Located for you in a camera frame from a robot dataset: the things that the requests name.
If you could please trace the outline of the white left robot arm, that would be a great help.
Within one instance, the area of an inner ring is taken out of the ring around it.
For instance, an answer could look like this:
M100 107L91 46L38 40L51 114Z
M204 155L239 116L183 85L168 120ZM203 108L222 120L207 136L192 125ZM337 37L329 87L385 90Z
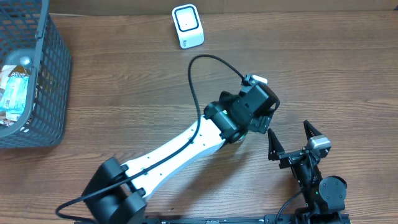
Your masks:
M89 181L84 201L95 223L141 223L148 200L169 178L192 162L248 132L264 134L279 102L267 79L247 75L237 95L223 91L188 129L154 151L125 163L103 162Z

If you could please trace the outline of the brown snack pouch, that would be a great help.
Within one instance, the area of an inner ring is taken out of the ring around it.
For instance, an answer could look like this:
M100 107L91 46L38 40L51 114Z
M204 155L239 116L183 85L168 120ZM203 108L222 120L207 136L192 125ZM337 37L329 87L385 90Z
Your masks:
M4 65L1 69L1 126L10 127L22 116L30 73L22 65Z

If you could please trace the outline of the yellow oil bottle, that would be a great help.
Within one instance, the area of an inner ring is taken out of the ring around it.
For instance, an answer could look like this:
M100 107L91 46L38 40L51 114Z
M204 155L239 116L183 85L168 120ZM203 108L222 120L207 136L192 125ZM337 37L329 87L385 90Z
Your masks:
M19 59L19 64L25 69L30 69L30 67L32 66L32 59L28 56L22 56Z

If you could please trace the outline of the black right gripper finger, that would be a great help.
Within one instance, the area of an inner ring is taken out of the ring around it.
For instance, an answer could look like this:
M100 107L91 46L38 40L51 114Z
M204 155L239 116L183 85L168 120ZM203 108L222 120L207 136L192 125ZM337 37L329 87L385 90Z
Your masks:
M322 133L319 132L316 128L314 128L308 120L305 120L303 122L303 126L304 126L305 134L306 134L306 137L308 140L312 137L322 135Z
M267 136L269 142L268 159L270 161L278 161L281 155L285 153L285 150L272 129L267 130Z

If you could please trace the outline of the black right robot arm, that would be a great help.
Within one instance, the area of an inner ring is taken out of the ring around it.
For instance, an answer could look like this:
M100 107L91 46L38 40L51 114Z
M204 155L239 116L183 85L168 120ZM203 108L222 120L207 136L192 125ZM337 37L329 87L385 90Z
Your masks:
M303 122L307 144L292 152L285 152L273 130L267 131L270 161L279 161L279 168L289 168L300 190L286 201L277 215L271 220L274 223L350 223L348 215L341 214L345 209L346 181L336 175L323 178L318 168L330 149L331 141L309 121ZM305 206L295 213L283 215L288 204L302 195Z

